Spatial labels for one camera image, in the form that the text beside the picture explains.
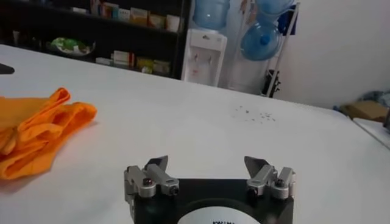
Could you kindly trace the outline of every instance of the water bottle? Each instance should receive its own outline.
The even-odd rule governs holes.
[[[294,0],[256,0],[259,15],[269,16],[270,20],[276,20],[281,14],[285,13]]]
[[[221,30],[226,27],[230,0],[196,0],[193,21],[200,27]]]
[[[263,61],[272,58],[280,48],[282,35],[270,21],[258,21],[243,36],[241,52],[252,61]]]

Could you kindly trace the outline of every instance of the screw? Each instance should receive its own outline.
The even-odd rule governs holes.
[[[283,187],[285,185],[285,182],[282,179],[277,179],[275,185],[277,187]]]
[[[153,181],[152,181],[152,179],[150,179],[149,177],[144,178],[144,179],[142,180],[143,186],[150,186],[150,185],[152,185],[152,183],[153,183]]]
[[[257,190],[256,189],[249,188],[247,194],[248,194],[248,197],[251,199],[257,198]]]
[[[173,186],[169,189],[169,193],[173,196],[176,196],[179,193],[179,189],[176,186]]]

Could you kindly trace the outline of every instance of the shelf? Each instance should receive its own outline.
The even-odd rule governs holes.
[[[106,0],[122,9],[136,7],[158,15],[180,16],[189,20],[191,0]],[[90,9],[90,0],[0,0],[0,28],[12,43],[12,31],[27,33],[29,38],[52,41],[67,37],[84,43],[96,43],[94,57],[110,58],[113,51],[132,52],[137,57],[169,61],[170,77],[179,79],[182,71],[186,31],[139,26],[118,19],[77,13],[71,7]]]
[[[44,29],[55,26],[73,36],[82,36],[82,38],[132,35],[135,32],[154,34],[155,37],[157,37],[156,34],[170,38],[176,38],[178,35],[178,33],[164,29],[139,26],[118,19],[77,13],[47,4],[21,0],[1,0],[0,18],[7,18],[6,21],[10,24],[23,24],[23,27]]]

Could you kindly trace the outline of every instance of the white water dispenser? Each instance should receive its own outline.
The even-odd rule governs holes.
[[[227,38],[214,30],[189,29],[182,80],[218,86]]]

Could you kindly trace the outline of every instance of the water dispenser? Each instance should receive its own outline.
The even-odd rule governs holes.
[[[218,86],[227,44],[219,31],[229,8],[230,0],[195,0],[193,21],[199,28],[187,33],[182,80]]]
[[[217,32],[188,30],[182,80],[217,86],[226,43],[227,38]]]

